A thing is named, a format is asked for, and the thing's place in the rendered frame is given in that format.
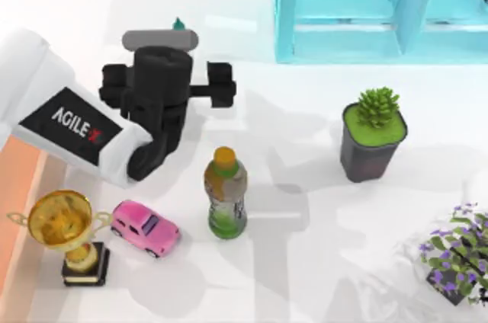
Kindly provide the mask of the pink toy car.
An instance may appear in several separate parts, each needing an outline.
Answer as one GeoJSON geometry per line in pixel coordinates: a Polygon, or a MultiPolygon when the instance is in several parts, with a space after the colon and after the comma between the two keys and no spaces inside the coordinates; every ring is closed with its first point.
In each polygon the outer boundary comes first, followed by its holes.
{"type": "Polygon", "coordinates": [[[112,216],[111,231],[153,258],[167,255],[181,236],[176,224],[134,200],[121,201],[112,216]]]}

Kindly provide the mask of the pale grey rounded box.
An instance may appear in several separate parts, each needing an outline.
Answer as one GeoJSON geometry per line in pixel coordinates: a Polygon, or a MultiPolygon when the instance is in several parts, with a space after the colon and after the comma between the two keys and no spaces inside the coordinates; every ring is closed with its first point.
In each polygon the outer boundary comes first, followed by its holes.
{"type": "Polygon", "coordinates": [[[189,52],[199,44],[198,35],[192,30],[129,30],[121,38],[123,47],[134,52],[145,46],[167,46],[189,52]]]}

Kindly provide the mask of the shallow salmon-coloured box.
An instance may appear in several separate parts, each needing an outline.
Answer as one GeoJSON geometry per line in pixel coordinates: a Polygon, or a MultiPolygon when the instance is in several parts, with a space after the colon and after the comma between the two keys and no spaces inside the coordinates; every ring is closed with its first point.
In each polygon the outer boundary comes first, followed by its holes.
{"type": "Polygon", "coordinates": [[[29,303],[37,285],[43,248],[6,214],[28,213],[37,198],[45,161],[43,153],[13,137],[0,152],[0,297],[4,304],[29,303]]]}

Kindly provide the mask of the purple flower plant black pot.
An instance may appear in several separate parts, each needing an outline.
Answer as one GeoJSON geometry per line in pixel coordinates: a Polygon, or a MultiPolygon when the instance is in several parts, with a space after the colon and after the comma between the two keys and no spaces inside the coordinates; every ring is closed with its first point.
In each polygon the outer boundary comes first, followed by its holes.
{"type": "Polygon", "coordinates": [[[488,306],[488,212],[477,203],[457,205],[448,226],[430,232],[419,252],[431,268],[426,281],[452,305],[488,306]]]}

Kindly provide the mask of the gold trophy on black base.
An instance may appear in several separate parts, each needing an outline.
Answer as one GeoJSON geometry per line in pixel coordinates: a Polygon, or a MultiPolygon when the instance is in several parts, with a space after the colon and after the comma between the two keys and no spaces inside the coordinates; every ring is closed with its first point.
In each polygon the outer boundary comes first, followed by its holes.
{"type": "Polygon", "coordinates": [[[74,190],[56,190],[41,197],[29,215],[8,213],[14,223],[28,229],[37,243],[64,253],[62,277],[65,286],[103,286],[110,250],[92,239],[108,227],[113,216],[92,212],[88,199],[74,190]]]}

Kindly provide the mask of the green bottle with orange cap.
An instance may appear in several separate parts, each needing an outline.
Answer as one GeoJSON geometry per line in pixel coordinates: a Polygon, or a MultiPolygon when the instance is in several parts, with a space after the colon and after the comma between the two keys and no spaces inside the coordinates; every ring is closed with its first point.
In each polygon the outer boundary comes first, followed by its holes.
{"type": "Polygon", "coordinates": [[[234,150],[217,148],[204,171],[204,189],[210,201],[208,225],[218,238],[234,239],[244,231],[247,187],[247,170],[234,150]]]}

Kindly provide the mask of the light blue rack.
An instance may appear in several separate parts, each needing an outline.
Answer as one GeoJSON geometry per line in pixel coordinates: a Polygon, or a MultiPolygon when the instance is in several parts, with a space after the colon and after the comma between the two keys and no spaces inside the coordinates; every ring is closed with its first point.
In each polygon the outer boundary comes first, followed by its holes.
{"type": "Polygon", "coordinates": [[[274,0],[285,63],[488,64],[488,0],[274,0]]]}

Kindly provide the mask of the green succulent in grey pot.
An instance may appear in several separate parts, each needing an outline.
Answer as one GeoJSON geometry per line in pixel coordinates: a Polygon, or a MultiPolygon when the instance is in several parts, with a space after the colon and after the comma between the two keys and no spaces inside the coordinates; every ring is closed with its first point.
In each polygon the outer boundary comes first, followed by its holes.
{"type": "Polygon", "coordinates": [[[340,162],[354,183],[379,179],[387,170],[408,127],[400,113],[400,96],[391,88],[371,88],[342,112],[340,162]]]}

